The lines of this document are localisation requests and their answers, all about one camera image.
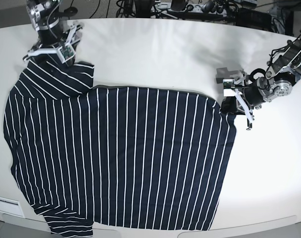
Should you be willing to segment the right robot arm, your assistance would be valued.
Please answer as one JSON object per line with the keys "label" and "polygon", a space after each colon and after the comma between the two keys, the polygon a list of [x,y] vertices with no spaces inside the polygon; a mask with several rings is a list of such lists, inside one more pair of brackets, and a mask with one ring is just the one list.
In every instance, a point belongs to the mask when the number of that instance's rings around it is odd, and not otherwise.
{"label": "right robot arm", "polygon": [[63,12],[59,10],[61,0],[28,0],[26,9],[32,27],[38,34],[38,41],[24,56],[23,61],[36,60],[43,56],[55,55],[66,66],[75,62],[76,48],[81,40],[79,30],[83,24],[78,21],[68,23],[64,17],[72,17],[78,9],[69,7]]}

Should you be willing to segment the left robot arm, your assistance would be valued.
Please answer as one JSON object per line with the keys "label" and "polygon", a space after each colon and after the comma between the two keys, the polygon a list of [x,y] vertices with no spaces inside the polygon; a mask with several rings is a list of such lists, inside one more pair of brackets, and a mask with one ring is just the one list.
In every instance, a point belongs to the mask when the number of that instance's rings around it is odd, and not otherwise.
{"label": "left robot arm", "polygon": [[253,122],[254,109],[291,93],[301,79],[301,30],[295,40],[272,50],[267,66],[266,70],[257,68],[250,74],[239,70],[217,77],[217,82],[223,85],[223,113],[245,115]]}

